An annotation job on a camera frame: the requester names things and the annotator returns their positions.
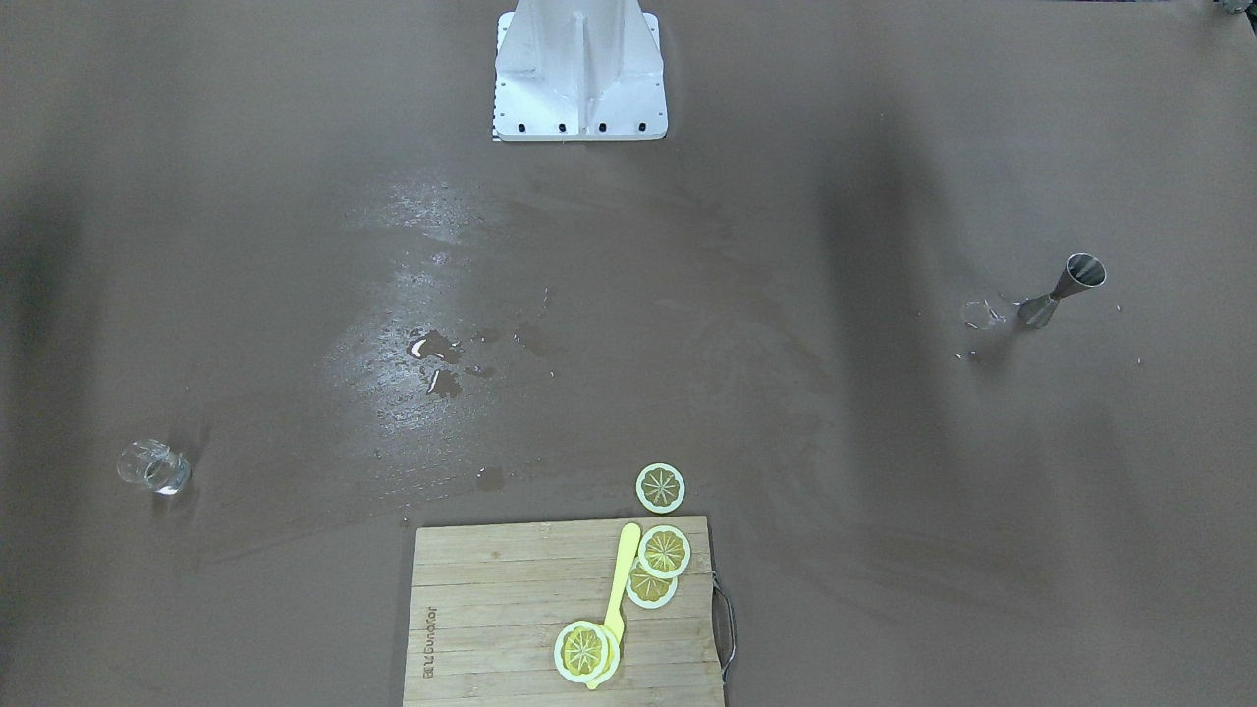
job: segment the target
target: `plastic spoon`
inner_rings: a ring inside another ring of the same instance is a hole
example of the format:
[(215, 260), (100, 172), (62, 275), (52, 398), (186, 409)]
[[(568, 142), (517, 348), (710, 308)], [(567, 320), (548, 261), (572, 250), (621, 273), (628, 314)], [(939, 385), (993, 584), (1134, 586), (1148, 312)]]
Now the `plastic spoon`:
[[(641, 526), (627, 523), (620, 530), (620, 547), (616, 550), (616, 572), (611, 579), (611, 599), (607, 600), (607, 615), (602, 619), (602, 628), (607, 629), (616, 639), (616, 645), (623, 642), (625, 618), (620, 613), (620, 604), (625, 598), (625, 585), (628, 584), (628, 570), (632, 569), (632, 559), (637, 556), (637, 546), (641, 545)], [(596, 679), (585, 683), (590, 689), (597, 689), (600, 684), (613, 674), (608, 672)]]

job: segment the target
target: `jigger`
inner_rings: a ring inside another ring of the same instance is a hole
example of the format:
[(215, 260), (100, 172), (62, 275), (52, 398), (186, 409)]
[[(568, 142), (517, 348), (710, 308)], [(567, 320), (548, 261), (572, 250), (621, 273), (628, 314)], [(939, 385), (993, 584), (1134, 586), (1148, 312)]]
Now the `jigger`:
[(1017, 318), (1031, 328), (1043, 328), (1056, 313), (1056, 306), (1060, 304), (1061, 299), (1100, 287), (1104, 281), (1104, 264), (1095, 255), (1075, 253), (1065, 264), (1061, 279), (1056, 281), (1056, 288), (1047, 294), (1023, 302), (1017, 308)]

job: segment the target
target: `wooden cutting board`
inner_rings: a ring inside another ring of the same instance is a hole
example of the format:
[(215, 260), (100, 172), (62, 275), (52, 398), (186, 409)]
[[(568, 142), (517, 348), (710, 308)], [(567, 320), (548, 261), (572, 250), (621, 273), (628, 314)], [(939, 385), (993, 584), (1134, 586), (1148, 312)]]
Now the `wooden cutting board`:
[[(554, 639), (601, 623), (620, 530), (672, 525), (691, 559), (671, 601), (622, 604), (620, 669), (598, 689), (554, 669)], [(410, 603), (409, 707), (723, 707), (705, 516), (420, 528)]]

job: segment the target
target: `lemon slice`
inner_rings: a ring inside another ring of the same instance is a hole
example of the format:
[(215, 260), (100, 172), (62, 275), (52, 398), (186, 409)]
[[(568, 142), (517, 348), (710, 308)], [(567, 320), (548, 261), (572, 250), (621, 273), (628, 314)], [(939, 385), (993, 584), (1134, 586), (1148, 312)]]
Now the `lemon slice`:
[(602, 624), (595, 625), (598, 628), (598, 633), (602, 634), (602, 639), (610, 647), (610, 655), (607, 657), (607, 667), (603, 668), (601, 673), (595, 676), (593, 679), (585, 683), (585, 687), (590, 689), (597, 689), (600, 684), (611, 679), (611, 676), (616, 674), (616, 669), (620, 668), (620, 642), (616, 640), (616, 637), (611, 635), (611, 632)]
[(602, 674), (615, 643), (606, 629), (591, 621), (572, 621), (554, 639), (554, 667), (564, 678), (587, 683)]
[(670, 580), (690, 565), (690, 541), (672, 526), (655, 526), (641, 536), (637, 560), (647, 574)]
[(637, 474), (637, 499), (651, 513), (671, 513), (685, 498), (685, 479), (675, 467), (651, 464)]
[(628, 570), (628, 584), (625, 585), (625, 593), (634, 604), (642, 609), (659, 609), (676, 594), (676, 582), (679, 581), (679, 577), (661, 580), (647, 572), (641, 566), (641, 560), (634, 560), (632, 569)]

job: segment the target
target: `glass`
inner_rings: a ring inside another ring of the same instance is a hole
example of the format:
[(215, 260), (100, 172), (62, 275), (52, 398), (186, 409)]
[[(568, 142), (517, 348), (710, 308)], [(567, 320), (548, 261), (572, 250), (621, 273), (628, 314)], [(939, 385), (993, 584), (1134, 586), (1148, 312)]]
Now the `glass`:
[(132, 442), (118, 455), (118, 476), (127, 483), (143, 484), (162, 496), (173, 496), (192, 476), (182, 454), (156, 439)]

